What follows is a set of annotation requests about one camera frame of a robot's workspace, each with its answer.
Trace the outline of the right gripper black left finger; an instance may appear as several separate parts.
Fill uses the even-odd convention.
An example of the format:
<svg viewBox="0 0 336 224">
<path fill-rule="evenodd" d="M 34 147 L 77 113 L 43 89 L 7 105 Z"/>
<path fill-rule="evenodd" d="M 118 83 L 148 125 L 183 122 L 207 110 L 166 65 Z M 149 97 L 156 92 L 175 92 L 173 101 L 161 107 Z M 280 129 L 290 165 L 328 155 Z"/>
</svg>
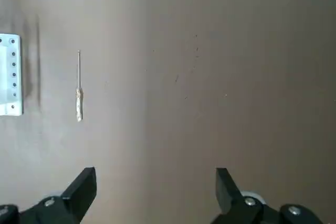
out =
<svg viewBox="0 0 336 224">
<path fill-rule="evenodd" d="M 87 167 L 59 196 L 46 197 L 24 211 L 1 205 L 1 223 L 81 223 L 96 195 L 96 169 Z"/>
</svg>

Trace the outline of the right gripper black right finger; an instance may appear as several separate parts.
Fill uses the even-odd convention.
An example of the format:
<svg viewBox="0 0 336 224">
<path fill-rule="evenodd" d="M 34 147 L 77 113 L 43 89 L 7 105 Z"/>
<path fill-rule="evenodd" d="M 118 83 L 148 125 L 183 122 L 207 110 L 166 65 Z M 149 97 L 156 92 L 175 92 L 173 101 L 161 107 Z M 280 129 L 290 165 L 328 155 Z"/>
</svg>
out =
<svg viewBox="0 0 336 224">
<path fill-rule="evenodd" d="M 212 223 L 322 223 L 313 211 L 302 205 L 285 204 L 275 210 L 255 194 L 243 195 L 225 168 L 216 169 L 216 198 L 221 213 Z"/>
</svg>

